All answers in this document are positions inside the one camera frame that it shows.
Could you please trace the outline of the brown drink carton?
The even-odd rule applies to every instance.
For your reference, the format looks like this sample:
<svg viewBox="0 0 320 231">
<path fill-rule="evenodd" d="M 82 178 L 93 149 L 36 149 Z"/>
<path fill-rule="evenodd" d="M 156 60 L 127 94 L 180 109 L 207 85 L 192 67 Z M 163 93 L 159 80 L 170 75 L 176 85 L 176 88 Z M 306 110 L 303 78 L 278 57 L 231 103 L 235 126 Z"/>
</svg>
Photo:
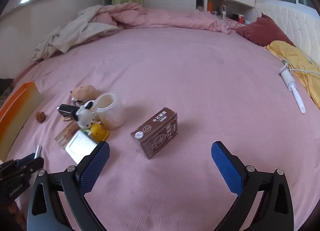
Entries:
<svg viewBox="0 0 320 231">
<path fill-rule="evenodd" d="M 152 158 L 163 146 L 178 133 L 177 113 L 164 107 L 146 122 L 130 133 L 148 159 Z"/>
</svg>

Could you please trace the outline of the brown capybara plush keychain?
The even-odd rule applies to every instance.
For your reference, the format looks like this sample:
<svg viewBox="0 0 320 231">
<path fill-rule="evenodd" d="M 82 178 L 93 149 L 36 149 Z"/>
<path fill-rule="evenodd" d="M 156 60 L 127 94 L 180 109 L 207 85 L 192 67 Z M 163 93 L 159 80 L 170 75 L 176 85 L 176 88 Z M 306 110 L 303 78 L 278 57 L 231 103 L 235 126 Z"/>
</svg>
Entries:
<svg viewBox="0 0 320 231">
<path fill-rule="evenodd" d="M 83 101 L 87 102 L 90 100 L 95 100 L 100 96 L 100 92 L 92 85 L 81 85 L 75 87 L 71 91 L 72 101 Z"/>
</svg>

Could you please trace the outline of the pink bed sheet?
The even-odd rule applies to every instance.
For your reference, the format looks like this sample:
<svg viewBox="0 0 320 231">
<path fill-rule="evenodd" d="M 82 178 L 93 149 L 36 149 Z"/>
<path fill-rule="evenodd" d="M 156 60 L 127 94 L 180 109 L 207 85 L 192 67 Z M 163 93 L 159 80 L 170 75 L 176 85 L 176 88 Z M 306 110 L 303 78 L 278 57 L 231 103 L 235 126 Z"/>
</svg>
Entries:
<svg viewBox="0 0 320 231">
<path fill-rule="evenodd" d="M 285 173 L 298 230 L 319 201 L 319 108 L 302 83 L 302 114 L 282 62 L 238 35 L 183 28 L 125 29 L 33 68 L 43 96 L 8 159 L 42 146 L 44 168 L 74 161 L 55 138 L 57 111 L 82 84 L 117 95 L 126 123 L 112 130 L 110 157 L 86 200 L 107 230 L 213 230 L 233 204 L 211 157 L 221 141 L 245 165 Z"/>
</svg>

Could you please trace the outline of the clear tape roll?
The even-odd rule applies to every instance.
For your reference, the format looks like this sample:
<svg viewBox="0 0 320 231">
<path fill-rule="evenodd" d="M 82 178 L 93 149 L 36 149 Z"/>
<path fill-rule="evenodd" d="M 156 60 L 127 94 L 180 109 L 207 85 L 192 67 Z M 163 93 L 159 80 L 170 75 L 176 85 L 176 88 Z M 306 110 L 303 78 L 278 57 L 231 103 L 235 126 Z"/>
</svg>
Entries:
<svg viewBox="0 0 320 231">
<path fill-rule="evenodd" d="M 93 110 L 103 127 L 107 130 L 118 129 L 127 120 L 124 106 L 114 93 L 104 93 L 95 101 Z"/>
</svg>

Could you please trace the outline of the white card pack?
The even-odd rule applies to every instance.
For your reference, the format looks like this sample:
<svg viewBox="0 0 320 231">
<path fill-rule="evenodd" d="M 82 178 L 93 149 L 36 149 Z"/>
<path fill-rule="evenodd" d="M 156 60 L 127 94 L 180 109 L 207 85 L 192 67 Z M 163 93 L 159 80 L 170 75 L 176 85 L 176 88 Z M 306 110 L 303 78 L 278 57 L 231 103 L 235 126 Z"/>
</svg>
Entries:
<svg viewBox="0 0 320 231">
<path fill-rule="evenodd" d="M 80 161 L 95 149 L 97 143 L 82 131 L 78 130 L 65 147 L 65 151 L 72 160 L 79 164 Z"/>
</svg>

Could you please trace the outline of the brown wooden block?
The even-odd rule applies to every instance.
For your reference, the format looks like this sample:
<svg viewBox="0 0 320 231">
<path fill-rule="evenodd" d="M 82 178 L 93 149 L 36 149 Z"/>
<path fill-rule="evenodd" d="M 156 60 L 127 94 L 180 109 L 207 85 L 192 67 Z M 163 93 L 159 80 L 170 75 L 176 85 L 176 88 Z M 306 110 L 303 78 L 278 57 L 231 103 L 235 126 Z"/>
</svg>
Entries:
<svg viewBox="0 0 320 231">
<path fill-rule="evenodd" d="M 76 132 L 80 130 L 76 121 L 70 123 L 54 138 L 54 141 L 61 147 L 65 148 Z"/>
</svg>

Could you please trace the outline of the orange gradient paper box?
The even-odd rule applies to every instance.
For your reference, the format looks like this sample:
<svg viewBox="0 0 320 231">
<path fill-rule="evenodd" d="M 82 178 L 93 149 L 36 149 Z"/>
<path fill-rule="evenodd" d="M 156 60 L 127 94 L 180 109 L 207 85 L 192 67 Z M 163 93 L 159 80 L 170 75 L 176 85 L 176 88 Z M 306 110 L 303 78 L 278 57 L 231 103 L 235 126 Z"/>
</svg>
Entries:
<svg viewBox="0 0 320 231">
<path fill-rule="evenodd" d="M 17 135 L 43 97 L 33 81 L 25 83 L 1 107 L 0 149 L 4 162 Z"/>
</svg>

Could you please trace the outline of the red can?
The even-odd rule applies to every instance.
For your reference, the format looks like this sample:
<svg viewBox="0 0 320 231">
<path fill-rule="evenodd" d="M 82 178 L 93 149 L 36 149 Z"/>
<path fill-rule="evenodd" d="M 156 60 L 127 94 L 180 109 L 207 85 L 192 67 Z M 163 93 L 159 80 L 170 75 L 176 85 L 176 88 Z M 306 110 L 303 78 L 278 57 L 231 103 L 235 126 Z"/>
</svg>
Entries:
<svg viewBox="0 0 320 231">
<path fill-rule="evenodd" d="M 245 20 L 244 16 L 243 16 L 242 14 L 239 14 L 239 15 L 238 15 L 238 22 L 239 22 L 240 24 L 244 24 L 244 20 Z"/>
</svg>

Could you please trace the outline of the beige clothing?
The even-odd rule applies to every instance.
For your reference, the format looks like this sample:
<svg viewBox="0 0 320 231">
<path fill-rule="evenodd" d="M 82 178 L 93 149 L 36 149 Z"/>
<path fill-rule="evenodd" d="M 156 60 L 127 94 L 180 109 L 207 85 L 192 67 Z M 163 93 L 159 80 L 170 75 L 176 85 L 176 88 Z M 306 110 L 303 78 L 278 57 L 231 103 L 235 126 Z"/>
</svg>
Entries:
<svg viewBox="0 0 320 231">
<path fill-rule="evenodd" d="M 56 52 L 65 54 L 75 46 L 118 33 L 119 28 L 109 15 L 102 22 L 98 21 L 96 15 L 102 8 L 101 5 L 88 7 L 80 11 L 77 18 L 63 29 L 57 27 L 52 30 L 36 46 L 32 61 L 48 59 Z"/>
</svg>

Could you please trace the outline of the pink duvet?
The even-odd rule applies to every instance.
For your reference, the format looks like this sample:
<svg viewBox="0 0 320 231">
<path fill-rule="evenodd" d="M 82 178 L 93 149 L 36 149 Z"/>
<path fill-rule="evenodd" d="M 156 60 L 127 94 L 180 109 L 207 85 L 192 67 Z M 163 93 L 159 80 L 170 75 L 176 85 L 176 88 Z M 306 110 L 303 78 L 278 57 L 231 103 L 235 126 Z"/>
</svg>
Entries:
<svg viewBox="0 0 320 231">
<path fill-rule="evenodd" d="M 237 21 L 220 19 L 209 12 L 148 9 L 133 2 L 104 6 L 92 20 L 120 28 L 178 27 L 225 34 L 242 27 Z"/>
</svg>

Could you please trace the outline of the white tufted headboard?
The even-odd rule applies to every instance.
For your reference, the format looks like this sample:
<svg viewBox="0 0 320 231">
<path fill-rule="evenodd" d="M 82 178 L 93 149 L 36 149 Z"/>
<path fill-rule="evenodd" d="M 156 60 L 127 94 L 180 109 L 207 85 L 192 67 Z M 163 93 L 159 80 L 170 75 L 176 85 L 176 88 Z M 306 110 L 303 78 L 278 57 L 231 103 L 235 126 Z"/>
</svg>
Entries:
<svg viewBox="0 0 320 231">
<path fill-rule="evenodd" d="M 291 7 L 256 3 L 253 20 L 262 14 L 272 18 L 298 49 L 319 64 L 319 19 Z"/>
</svg>

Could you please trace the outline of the white dog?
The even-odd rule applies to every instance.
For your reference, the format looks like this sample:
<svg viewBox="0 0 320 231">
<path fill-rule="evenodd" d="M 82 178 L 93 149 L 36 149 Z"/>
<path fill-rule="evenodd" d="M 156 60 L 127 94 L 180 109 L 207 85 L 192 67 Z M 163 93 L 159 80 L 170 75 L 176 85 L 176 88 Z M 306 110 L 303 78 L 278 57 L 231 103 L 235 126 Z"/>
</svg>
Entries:
<svg viewBox="0 0 320 231">
<path fill-rule="evenodd" d="M 96 117 L 93 108 L 94 101 L 90 100 L 73 112 L 73 118 L 81 131 L 96 143 L 106 141 L 110 132 L 106 130 Z"/>
</svg>

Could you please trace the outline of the dark red pillow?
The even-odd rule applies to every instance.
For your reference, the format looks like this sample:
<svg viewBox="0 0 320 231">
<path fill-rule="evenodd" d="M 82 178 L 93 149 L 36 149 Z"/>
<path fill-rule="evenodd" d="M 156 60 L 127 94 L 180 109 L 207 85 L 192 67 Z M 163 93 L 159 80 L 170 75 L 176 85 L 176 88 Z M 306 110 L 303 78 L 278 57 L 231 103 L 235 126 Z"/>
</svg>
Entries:
<svg viewBox="0 0 320 231">
<path fill-rule="evenodd" d="M 295 46 L 272 18 L 263 13 L 261 17 L 257 18 L 256 22 L 237 28 L 236 33 L 263 47 L 273 41 L 284 41 L 291 46 Z"/>
</svg>

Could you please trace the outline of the black clip device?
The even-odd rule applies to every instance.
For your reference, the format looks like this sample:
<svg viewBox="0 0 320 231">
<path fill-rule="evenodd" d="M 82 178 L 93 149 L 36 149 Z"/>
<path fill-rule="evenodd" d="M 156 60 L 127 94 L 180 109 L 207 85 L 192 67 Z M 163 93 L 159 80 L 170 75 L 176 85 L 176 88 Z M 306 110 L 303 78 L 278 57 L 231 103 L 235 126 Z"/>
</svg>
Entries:
<svg viewBox="0 0 320 231">
<path fill-rule="evenodd" d="M 61 104 L 59 107 L 57 107 L 57 111 L 63 116 L 63 117 L 69 117 L 73 119 L 75 113 L 80 109 L 80 107 L 75 105 L 67 105 L 67 104 Z"/>
</svg>

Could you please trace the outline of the walnut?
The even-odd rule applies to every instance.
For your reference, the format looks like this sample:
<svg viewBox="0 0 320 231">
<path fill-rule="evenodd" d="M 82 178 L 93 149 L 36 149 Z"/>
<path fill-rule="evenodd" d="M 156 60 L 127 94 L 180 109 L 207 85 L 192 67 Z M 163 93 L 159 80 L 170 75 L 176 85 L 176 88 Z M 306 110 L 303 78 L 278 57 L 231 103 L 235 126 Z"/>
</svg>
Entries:
<svg viewBox="0 0 320 231">
<path fill-rule="evenodd" d="M 35 114 L 35 119 L 39 123 L 43 123 L 46 120 L 46 114 L 43 111 L 39 111 Z"/>
</svg>

